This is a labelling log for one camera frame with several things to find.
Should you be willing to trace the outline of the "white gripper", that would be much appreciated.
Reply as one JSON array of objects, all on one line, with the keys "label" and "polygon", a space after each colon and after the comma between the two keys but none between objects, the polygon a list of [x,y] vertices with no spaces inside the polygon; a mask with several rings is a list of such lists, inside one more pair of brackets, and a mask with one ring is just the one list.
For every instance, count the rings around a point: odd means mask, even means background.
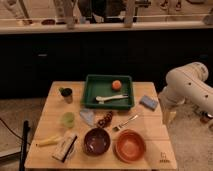
[{"label": "white gripper", "polygon": [[176,117],[177,112],[171,111],[174,107],[183,103],[183,97],[170,87],[164,87],[158,94],[162,111],[165,113],[164,124],[169,125]]}]

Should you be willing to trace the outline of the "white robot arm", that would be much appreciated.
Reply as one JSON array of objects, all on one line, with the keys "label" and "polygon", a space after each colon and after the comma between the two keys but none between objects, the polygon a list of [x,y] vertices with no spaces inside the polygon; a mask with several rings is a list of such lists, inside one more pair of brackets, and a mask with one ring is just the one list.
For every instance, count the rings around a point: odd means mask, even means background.
[{"label": "white robot arm", "polygon": [[208,76],[208,68],[201,62],[192,62],[167,73],[167,85],[158,95],[165,125],[173,117],[173,108],[183,104],[186,99],[213,114],[213,87],[205,83]]}]

